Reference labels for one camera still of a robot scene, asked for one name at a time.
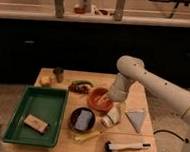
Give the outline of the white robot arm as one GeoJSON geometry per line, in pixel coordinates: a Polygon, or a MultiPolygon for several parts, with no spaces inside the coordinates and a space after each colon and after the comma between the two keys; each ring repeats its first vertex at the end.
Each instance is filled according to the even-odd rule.
{"type": "Polygon", "coordinates": [[[187,131],[189,143],[183,144],[181,152],[190,152],[190,92],[145,70],[142,59],[124,55],[117,60],[116,67],[118,74],[108,90],[108,98],[117,102],[125,101],[130,86],[135,81],[140,82],[153,95],[177,111],[189,125],[187,131]]]}

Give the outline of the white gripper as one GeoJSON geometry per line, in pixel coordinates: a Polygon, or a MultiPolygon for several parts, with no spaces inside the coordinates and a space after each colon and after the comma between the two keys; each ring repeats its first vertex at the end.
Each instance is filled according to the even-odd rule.
{"type": "Polygon", "coordinates": [[[108,90],[108,97],[114,102],[125,101],[128,97],[129,89],[134,81],[125,75],[118,73],[114,82],[108,90]]]}

